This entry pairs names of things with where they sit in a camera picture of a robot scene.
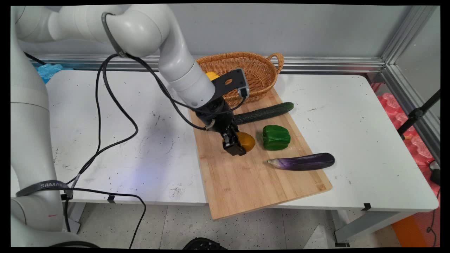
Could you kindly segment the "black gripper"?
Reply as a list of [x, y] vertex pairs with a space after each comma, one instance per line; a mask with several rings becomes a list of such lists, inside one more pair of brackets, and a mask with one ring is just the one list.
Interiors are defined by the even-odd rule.
[[205, 124], [208, 131], [223, 135], [224, 151], [232, 156], [243, 156], [246, 154], [246, 150], [239, 141], [238, 133], [240, 131], [230, 109], [223, 97], [218, 97], [197, 109], [196, 116]]

